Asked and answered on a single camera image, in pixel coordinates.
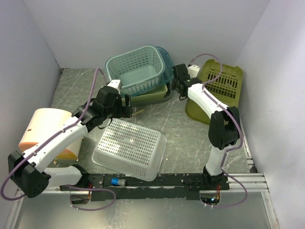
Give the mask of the pale green shallow basket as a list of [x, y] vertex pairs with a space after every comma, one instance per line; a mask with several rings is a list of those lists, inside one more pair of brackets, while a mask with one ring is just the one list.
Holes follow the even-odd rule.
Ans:
[[143, 106], [143, 105], [153, 104], [154, 102], [157, 102], [165, 98], [167, 92], [168, 92], [168, 87], [166, 84], [163, 84], [161, 86], [154, 88], [151, 91], [131, 97], [131, 105]]

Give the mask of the white perforated basket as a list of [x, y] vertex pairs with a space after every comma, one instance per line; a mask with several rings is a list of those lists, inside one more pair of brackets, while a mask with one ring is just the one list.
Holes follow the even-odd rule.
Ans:
[[167, 138], [159, 131], [114, 119], [92, 154], [93, 163], [144, 181], [157, 177]]

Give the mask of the olive green tub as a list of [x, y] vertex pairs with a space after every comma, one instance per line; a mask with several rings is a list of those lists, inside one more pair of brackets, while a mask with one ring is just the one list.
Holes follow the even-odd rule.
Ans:
[[[199, 71], [198, 78], [202, 82], [214, 79], [220, 71], [220, 64], [213, 59], [205, 62]], [[220, 77], [207, 84], [207, 90], [215, 96], [219, 101], [229, 107], [238, 107], [241, 95], [241, 87], [243, 82], [243, 70], [238, 67], [232, 67], [224, 64]], [[188, 100], [185, 107], [187, 116], [195, 121], [209, 124], [208, 115], [194, 101]]]

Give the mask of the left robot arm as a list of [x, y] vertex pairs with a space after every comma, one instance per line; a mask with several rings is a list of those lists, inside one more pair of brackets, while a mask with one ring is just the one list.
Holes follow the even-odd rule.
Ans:
[[91, 130], [114, 118], [130, 118], [131, 97], [123, 98], [118, 89], [111, 86], [100, 88], [95, 98], [79, 106], [49, 139], [20, 153], [8, 156], [9, 177], [23, 191], [34, 198], [47, 187], [74, 186], [84, 190], [89, 184], [89, 174], [80, 165], [49, 168], [48, 165], [71, 143], [82, 138]]

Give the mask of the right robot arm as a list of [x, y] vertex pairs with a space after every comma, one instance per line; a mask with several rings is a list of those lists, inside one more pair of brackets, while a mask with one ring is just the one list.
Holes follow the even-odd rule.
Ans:
[[195, 102], [209, 117], [208, 139], [212, 145], [207, 164], [203, 168], [202, 184], [206, 189], [214, 189], [224, 181], [224, 163], [230, 151], [239, 149], [238, 140], [243, 140], [240, 115], [237, 107], [229, 107], [220, 102], [197, 77], [191, 78], [185, 64], [172, 67], [171, 89], [180, 97]]

